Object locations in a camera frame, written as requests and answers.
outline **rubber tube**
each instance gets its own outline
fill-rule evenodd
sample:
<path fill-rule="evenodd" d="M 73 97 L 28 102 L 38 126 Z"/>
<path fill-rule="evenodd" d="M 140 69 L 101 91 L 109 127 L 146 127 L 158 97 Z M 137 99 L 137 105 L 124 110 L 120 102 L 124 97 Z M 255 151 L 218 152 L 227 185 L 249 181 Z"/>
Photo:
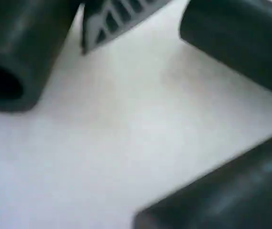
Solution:
<path fill-rule="evenodd" d="M 272 2 L 191 0 L 181 38 L 272 90 Z"/>
<path fill-rule="evenodd" d="M 135 229 L 272 229 L 272 138 L 141 211 Z"/>
<path fill-rule="evenodd" d="M 37 103 L 78 7 L 78 0 L 0 0 L 0 111 Z"/>

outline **gray plastic part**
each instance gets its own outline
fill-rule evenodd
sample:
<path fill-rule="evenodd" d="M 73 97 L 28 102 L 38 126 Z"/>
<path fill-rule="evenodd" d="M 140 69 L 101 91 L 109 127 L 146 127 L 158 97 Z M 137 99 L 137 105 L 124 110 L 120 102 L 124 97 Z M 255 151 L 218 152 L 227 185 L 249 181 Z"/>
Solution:
<path fill-rule="evenodd" d="M 83 52 L 104 45 L 141 23 L 171 0 L 87 1 L 83 18 Z"/>

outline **black rubber tube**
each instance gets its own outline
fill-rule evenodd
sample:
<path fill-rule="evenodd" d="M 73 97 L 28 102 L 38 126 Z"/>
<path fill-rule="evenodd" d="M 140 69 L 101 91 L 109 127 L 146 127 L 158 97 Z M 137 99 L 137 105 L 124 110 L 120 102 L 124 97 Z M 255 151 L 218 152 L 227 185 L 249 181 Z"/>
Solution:
<path fill-rule="evenodd" d="M 191 0 L 181 38 L 272 90 L 272 2 Z"/>
<path fill-rule="evenodd" d="M 141 211 L 135 229 L 272 229 L 272 138 Z"/>
<path fill-rule="evenodd" d="M 78 0 L 0 0 L 0 111 L 37 103 L 78 7 Z"/>

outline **white table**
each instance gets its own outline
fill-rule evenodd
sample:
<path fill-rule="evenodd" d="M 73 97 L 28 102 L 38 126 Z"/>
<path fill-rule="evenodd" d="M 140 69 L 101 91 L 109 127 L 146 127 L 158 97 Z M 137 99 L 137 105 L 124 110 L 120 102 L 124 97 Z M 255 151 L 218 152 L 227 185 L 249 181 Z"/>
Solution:
<path fill-rule="evenodd" d="M 0 114 L 0 229 L 128 229 L 133 214 L 272 135 L 272 93 L 178 37 L 176 0 Z"/>

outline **black cylinder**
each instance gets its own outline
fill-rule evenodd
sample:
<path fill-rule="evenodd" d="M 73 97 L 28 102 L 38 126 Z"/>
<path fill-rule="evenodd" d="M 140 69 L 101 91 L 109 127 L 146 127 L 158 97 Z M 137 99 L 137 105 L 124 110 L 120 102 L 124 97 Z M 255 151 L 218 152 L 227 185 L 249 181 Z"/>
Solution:
<path fill-rule="evenodd" d="M 0 111 L 37 103 L 78 7 L 78 0 L 0 0 Z"/>
<path fill-rule="evenodd" d="M 141 211 L 135 229 L 272 229 L 272 138 Z"/>
<path fill-rule="evenodd" d="M 272 90 L 272 2 L 191 0 L 181 38 Z"/>

